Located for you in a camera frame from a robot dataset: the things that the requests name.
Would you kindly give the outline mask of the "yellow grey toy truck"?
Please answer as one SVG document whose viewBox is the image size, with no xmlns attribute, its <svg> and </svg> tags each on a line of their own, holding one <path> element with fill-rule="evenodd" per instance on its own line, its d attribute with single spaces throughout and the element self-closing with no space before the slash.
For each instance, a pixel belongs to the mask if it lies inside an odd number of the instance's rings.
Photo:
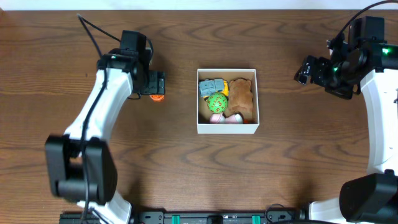
<svg viewBox="0 0 398 224">
<path fill-rule="evenodd" d="M 222 78 L 200 81 L 198 89 L 202 98 L 207 98 L 214 93 L 222 93 L 225 96 L 229 95 L 228 82 Z"/>
</svg>

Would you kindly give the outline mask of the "white pink rabbit figure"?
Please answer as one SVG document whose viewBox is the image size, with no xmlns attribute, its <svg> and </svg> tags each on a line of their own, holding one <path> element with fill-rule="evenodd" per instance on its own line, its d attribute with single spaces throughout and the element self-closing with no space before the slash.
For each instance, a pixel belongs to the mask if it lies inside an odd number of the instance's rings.
<svg viewBox="0 0 398 224">
<path fill-rule="evenodd" d="M 212 114 L 210 124 L 249 124 L 240 114 L 233 114 L 226 117 L 223 113 Z"/>
</svg>

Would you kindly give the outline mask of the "brown plush bear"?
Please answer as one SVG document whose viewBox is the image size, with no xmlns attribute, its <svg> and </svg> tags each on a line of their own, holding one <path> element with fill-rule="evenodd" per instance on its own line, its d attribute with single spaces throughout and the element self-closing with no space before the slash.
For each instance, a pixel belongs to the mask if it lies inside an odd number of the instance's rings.
<svg viewBox="0 0 398 224">
<path fill-rule="evenodd" d="M 251 91 L 252 83 L 250 80 L 239 78 L 229 83 L 229 114 L 239 113 L 243 119 L 252 119 L 253 96 Z"/>
</svg>

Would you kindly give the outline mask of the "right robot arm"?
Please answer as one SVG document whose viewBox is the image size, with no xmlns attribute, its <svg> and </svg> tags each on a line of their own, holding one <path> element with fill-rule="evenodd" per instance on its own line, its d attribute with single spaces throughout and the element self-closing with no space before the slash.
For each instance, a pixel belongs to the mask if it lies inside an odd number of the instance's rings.
<svg viewBox="0 0 398 224">
<path fill-rule="evenodd" d="M 369 130 L 364 177 L 346 182 L 340 195 L 308 206 L 309 220 L 328 223 L 397 223 L 397 46 L 343 44 L 331 58 L 308 56 L 295 80 L 322 86 L 345 100 L 363 95 Z"/>
</svg>

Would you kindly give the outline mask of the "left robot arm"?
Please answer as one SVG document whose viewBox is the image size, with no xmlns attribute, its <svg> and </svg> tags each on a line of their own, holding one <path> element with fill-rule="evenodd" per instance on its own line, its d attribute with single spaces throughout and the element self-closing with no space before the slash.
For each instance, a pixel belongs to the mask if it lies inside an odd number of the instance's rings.
<svg viewBox="0 0 398 224">
<path fill-rule="evenodd" d="M 45 156 L 50 189 L 75 202 L 81 214 L 64 212 L 60 223 L 136 223 L 133 206 L 116 190 L 118 173 L 109 140 L 124 102 L 132 95 L 164 95 L 164 72 L 150 70 L 152 52 L 114 49 L 97 63 L 93 89 L 61 136 L 50 135 Z"/>
</svg>

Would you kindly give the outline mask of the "orange patterned ball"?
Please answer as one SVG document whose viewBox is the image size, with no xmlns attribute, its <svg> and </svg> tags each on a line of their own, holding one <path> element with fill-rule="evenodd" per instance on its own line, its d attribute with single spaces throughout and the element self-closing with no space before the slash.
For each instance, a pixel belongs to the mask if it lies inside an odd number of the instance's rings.
<svg viewBox="0 0 398 224">
<path fill-rule="evenodd" d="M 164 95 L 151 95 L 150 98 L 155 102 L 161 102 L 162 100 L 164 100 L 165 96 Z"/>
</svg>

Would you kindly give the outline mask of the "green numbered dice ball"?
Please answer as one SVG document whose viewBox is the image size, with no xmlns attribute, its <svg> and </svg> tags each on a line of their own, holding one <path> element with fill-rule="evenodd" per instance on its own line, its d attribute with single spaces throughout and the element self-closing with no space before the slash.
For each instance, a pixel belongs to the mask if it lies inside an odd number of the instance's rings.
<svg viewBox="0 0 398 224">
<path fill-rule="evenodd" d="M 220 114 L 228 107 L 228 98 L 223 93 L 214 93 L 208 97 L 206 103 L 212 113 Z"/>
</svg>

